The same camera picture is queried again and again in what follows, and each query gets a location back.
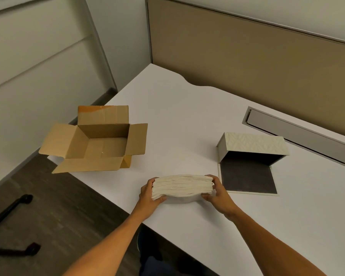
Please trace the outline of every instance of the folded napkin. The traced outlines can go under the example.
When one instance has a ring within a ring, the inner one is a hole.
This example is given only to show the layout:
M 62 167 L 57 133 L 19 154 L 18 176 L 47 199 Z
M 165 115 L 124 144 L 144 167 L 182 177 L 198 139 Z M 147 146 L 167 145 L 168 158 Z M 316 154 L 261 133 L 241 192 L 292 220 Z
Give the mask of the folded napkin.
M 199 175 L 174 175 L 156 178 L 152 199 L 168 196 L 169 202 L 186 203 L 201 199 L 201 194 L 212 193 L 212 177 Z

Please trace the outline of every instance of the person's right arm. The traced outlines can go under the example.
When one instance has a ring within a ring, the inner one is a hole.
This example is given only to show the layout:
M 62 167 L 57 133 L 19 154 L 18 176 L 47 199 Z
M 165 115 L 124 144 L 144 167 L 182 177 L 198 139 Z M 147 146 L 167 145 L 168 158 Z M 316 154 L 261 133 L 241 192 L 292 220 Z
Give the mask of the person's right arm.
M 237 226 L 264 276 L 326 276 L 309 260 L 245 214 L 233 202 L 217 176 L 207 176 L 213 178 L 216 196 L 202 194 L 202 197 Z

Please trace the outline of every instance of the white paper stack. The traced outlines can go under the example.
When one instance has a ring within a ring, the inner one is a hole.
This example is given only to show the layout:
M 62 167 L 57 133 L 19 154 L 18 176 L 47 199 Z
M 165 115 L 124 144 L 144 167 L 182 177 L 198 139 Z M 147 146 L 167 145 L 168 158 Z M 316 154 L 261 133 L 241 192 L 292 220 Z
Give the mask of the white paper stack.
M 168 196 L 168 202 L 186 203 L 201 199 L 201 194 L 212 193 L 212 177 L 199 175 L 175 175 L 156 178 L 152 187 L 152 199 Z

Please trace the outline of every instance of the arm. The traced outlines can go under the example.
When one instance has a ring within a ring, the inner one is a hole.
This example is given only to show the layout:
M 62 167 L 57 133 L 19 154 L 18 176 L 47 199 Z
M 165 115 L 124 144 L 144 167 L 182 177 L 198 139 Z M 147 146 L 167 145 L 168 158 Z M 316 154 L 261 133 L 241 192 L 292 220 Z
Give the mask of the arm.
M 202 197 L 237 226 L 264 276 L 326 276 L 309 260 L 245 214 L 233 202 L 217 176 L 208 176 L 213 178 L 216 196 L 202 194 Z
M 76 261 L 64 276 L 110 276 L 115 275 L 139 225 L 166 200 L 162 196 L 152 200 L 152 183 L 148 180 L 140 190 L 139 200 L 130 216 L 101 243 Z

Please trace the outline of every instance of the tabletop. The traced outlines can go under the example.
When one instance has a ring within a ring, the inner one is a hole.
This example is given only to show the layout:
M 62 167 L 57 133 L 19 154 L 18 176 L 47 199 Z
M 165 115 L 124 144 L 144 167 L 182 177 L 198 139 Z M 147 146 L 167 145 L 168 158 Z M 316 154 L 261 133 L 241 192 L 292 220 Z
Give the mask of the tabletop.
M 248 106 L 345 143 L 345 136 L 220 89 L 192 85 L 153 64 L 107 104 L 128 105 L 131 124 L 148 123 L 146 154 L 133 156 L 127 169 L 72 175 L 128 213 L 149 178 L 218 175 L 216 145 L 224 132 L 264 134 L 242 124 Z M 272 165 L 279 196 L 230 196 L 328 276 L 345 275 L 345 166 L 287 146 L 290 156 Z M 208 202 L 162 204 L 145 224 L 221 276 L 262 275 L 235 225 Z

